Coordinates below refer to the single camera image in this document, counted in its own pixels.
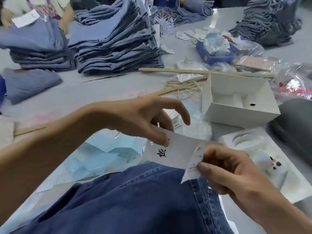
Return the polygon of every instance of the white cardboard box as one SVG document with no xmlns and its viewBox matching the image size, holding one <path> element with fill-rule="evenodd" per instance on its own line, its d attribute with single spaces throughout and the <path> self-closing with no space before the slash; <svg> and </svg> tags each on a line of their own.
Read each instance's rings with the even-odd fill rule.
<svg viewBox="0 0 312 234">
<path fill-rule="evenodd" d="M 275 144 L 275 142 L 262 127 L 224 135 L 220 138 L 220 142 L 229 148 L 235 149 L 236 147 L 233 143 L 233 140 L 238 136 L 242 136 L 244 134 L 252 134 L 264 138 L 265 145 L 262 144 L 260 149 L 264 149 L 271 157 L 281 158 L 283 159 L 283 161 L 287 162 L 289 171 L 286 176 L 284 185 L 281 189 L 281 193 L 284 195 L 285 198 L 289 200 L 289 202 L 296 203 L 300 200 L 312 196 L 312 185 L 310 185 L 306 178 L 295 167 L 290 159 L 283 153 L 279 146 Z"/>
<path fill-rule="evenodd" d="M 245 129 L 263 126 L 280 115 L 267 80 L 221 73 L 207 78 L 202 113 L 212 122 Z"/>
</svg>

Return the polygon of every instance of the gray table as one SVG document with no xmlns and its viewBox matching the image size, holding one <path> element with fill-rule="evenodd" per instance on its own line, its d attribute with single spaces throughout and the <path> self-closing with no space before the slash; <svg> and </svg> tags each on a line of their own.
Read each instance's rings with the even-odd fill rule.
<svg viewBox="0 0 312 234">
<path fill-rule="evenodd" d="M 235 25 L 235 21 L 242 19 L 242 11 L 243 8 L 241 7 L 219 9 L 213 16 L 207 18 L 205 21 L 182 25 L 175 28 L 175 31 L 195 30 L 196 28 L 203 28 L 205 26 L 215 27 L 221 31 L 229 30 Z M 312 13 L 309 10 L 299 9 L 298 15 L 303 19 L 304 25 L 303 29 L 294 35 L 293 40 L 295 43 L 286 47 L 270 49 L 267 51 L 268 55 L 283 58 L 289 62 L 312 63 L 312 59 L 309 58 L 311 52 L 309 40 L 312 30 L 310 18 L 312 17 Z M 171 66 L 178 60 L 183 60 L 186 57 L 201 61 L 194 45 L 191 45 L 190 41 L 183 41 L 171 35 L 165 39 L 161 39 L 161 43 L 166 44 L 175 51 L 174 55 L 164 55 L 162 57 L 165 66 Z M 19 68 L 17 64 L 11 61 L 8 51 L 0 50 L 0 58 L 2 59 L 0 62 L 0 70 L 4 67 L 11 67 L 13 69 Z M 6 102 L 3 113 L 7 116 L 21 119 L 24 125 L 27 125 L 27 123 L 29 123 L 29 118 L 36 114 L 46 114 L 52 111 L 55 112 L 55 117 L 60 117 L 86 103 L 99 100 L 129 98 L 132 94 L 138 95 L 158 91 L 163 87 L 163 82 L 173 76 L 173 74 L 166 73 L 133 73 L 115 78 L 100 79 L 103 75 L 86 77 L 78 74 L 77 71 L 63 72 L 60 75 L 64 80 L 63 84 L 15 106 L 10 106 L 10 104 Z M 216 123 L 213 123 L 212 127 L 215 138 L 242 130 L 242 128 Z M 312 183 L 312 169 L 304 163 L 300 157 L 296 156 L 287 145 L 279 141 L 278 138 L 272 136 L 269 130 L 267 131 L 294 165 L 302 172 L 307 180 Z M 228 219 L 235 222 L 240 234 L 265 233 L 264 230 L 246 216 L 228 196 L 224 196 L 223 202 Z M 296 205 L 312 218 L 312 198 L 308 198 Z"/>
</svg>

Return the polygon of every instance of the apron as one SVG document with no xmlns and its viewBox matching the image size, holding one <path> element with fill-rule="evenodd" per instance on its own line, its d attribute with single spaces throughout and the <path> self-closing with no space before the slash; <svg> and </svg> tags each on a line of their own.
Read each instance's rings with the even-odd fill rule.
<svg viewBox="0 0 312 234">
<path fill-rule="evenodd" d="M 35 9 L 36 11 L 40 12 L 43 15 L 47 15 L 53 19 L 57 19 L 60 20 L 61 17 L 57 14 L 57 11 L 55 9 L 55 7 L 53 6 L 53 4 L 51 3 L 50 0 L 46 0 L 46 4 L 45 5 L 34 5 L 32 3 L 30 3 L 29 0 L 26 0 L 28 6 L 30 7 L 30 9 Z"/>
</svg>

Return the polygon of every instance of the white shirt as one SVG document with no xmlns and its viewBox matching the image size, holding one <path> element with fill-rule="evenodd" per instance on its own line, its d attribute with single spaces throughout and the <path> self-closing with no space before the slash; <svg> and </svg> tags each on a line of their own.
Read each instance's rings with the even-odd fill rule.
<svg viewBox="0 0 312 234">
<path fill-rule="evenodd" d="M 46 0 L 29 0 L 31 4 L 34 5 L 45 5 Z M 60 17 L 64 15 L 64 8 L 69 3 L 69 0 L 50 0 L 52 5 L 55 7 L 57 14 Z M 5 0 L 3 7 L 9 9 L 16 16 L 28 13 L 31 11 L 26 0 Z"/>
</svg>

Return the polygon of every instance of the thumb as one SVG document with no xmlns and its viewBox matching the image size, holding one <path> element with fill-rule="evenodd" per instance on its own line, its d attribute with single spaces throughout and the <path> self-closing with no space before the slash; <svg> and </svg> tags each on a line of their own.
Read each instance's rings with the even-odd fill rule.
<svg viewBox="0 0 312 234">
<path fill-rule="evenodd" d="M 221 167 L 201 162 L 197 165 L 197 169 L 207 180 L 225 186 L 232 191 L 238 186 L 239 181 L 237 175 Z"/>
<path fill-rule="evenodd" d="M 153 126 L 147 127 L 144 133 L 145 133 L 144 137 L 146 137 L 150 141 L 153 141 L 156 144 L 163 146 L 169 145 L 167 135 L 163 132 L 156 130 Z"/>
</svg>

